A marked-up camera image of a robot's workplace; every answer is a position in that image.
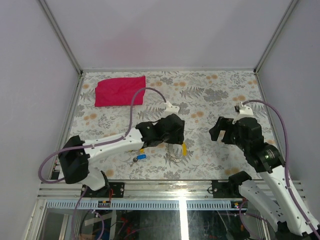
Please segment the blue tag key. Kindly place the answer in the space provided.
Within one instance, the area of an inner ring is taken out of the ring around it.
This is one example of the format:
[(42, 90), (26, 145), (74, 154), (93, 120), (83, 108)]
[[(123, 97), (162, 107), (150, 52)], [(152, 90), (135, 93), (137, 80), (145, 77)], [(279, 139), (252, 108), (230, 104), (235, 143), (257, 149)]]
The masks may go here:
[(134, 158), (132, 159), (132, 163), (131, 163), (130, 167), (132, 167), (132, 166), (133, 166), (135, 163), (137, 163), (138, 161), (145, 159), (146, 157), (147, 157), (146, 154), (140, 154), (140, 155), (138, 155), (137, 157), (134, 157)]

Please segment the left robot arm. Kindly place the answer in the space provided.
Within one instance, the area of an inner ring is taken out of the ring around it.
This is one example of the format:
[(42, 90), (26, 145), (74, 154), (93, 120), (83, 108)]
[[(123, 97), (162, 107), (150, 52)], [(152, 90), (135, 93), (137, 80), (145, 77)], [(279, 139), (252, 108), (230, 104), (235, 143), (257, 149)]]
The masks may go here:
[(184, 143), (185, 121), (171, 114), (156, 122), (146, 121), (131, 128), (128, 133), (109, 137), (82, 140), (71, 137), (58, 154), (66, 184), (88, 186), (98, 197), (105, 197), (110, 190), (106, 175), (94, 168), (93, 163), (127, 151), (156, 147), (161, 143)]

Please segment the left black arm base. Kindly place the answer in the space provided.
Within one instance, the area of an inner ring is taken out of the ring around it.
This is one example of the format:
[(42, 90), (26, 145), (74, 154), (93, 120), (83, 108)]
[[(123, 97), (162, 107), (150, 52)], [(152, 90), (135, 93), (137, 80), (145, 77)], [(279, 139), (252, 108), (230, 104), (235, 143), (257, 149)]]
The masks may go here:
[(110, 182), (109, 189), (107, 190), (107, 197), (113, 198), (123, 198), (125, 193), (125, 183), (124, 182)]

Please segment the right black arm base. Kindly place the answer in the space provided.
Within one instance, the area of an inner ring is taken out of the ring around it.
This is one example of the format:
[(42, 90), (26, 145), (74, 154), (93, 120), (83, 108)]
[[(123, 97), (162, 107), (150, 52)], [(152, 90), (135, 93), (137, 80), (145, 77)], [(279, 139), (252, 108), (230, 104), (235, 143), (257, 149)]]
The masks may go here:
[(235, 198), (236, 192), (228, 180), (211, 180), (211, 186), (207, 192), (217, 199)]

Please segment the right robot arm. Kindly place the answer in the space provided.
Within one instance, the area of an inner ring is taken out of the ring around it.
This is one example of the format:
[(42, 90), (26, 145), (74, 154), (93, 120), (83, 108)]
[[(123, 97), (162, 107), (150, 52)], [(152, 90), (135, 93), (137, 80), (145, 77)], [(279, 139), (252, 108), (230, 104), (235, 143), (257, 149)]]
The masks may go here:
[(285, 175), (285, 161), (278, 149), (265, 142), (261, 125), (254, 117), (239, 120), (219, 117), (209, 130), (212, 141), (224, 132), (222, 142), (235, 145), (247, 162), (268, 185), (274, 200), (267, 196), (245, 171), (231, 175), (227, 182), (212, 182), (213, 194), (242, 197), (267, 220), (279, 240), (316, 240), (320, 223), (310, 213), (290, 178)]

